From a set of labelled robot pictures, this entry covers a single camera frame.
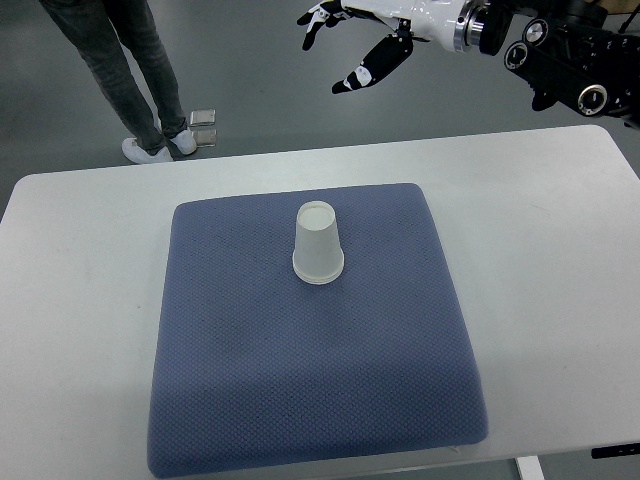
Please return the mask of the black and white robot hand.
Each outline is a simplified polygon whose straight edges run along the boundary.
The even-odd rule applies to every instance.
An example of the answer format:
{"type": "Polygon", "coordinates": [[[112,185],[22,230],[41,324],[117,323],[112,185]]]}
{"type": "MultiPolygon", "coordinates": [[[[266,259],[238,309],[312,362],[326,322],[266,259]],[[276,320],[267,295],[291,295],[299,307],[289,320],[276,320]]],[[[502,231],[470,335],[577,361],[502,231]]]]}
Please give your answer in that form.
{"type": "Polygon", "coordinates": [[[388,27],[387,34],[365,55],[345,79],[332,86],[341,94],[376,85],[413,52],[413,43],[436,41],[449,51],[466,48],[466,25],[473,10],[470,1],[321,1],[298,20],[306,28],[302,49],[313,46],[318,32],[357,18],[388,27]]]}

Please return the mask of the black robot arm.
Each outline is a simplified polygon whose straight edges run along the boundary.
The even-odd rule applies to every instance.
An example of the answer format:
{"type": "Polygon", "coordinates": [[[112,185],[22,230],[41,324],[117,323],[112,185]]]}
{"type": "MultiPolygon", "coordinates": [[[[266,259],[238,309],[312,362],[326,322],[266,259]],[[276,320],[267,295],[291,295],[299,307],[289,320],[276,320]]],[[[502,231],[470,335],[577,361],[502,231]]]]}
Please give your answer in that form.
{"type": "Polygon", "coordinates": [[[464,46],[496,55],[512,19],[527,16],[504,66],[533,91],[531,108],[561,103],[583,117],[612,117],[639,128],[639,36],[603,28],[608,12],[596,1],[469,1],[459,14],[464,46]]]}

